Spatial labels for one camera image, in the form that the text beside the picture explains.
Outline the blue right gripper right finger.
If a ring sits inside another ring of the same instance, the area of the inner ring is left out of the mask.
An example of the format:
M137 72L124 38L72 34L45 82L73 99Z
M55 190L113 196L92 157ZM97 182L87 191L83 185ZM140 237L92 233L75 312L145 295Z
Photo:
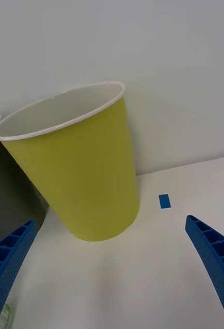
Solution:
M189 215L185 231L197 250L224 309L224 236Z

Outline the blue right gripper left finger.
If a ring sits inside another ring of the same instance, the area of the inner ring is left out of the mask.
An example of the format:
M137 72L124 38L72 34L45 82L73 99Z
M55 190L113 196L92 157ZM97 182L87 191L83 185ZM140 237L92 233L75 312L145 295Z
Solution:
M37 232L30 220L0 240L0 314Z

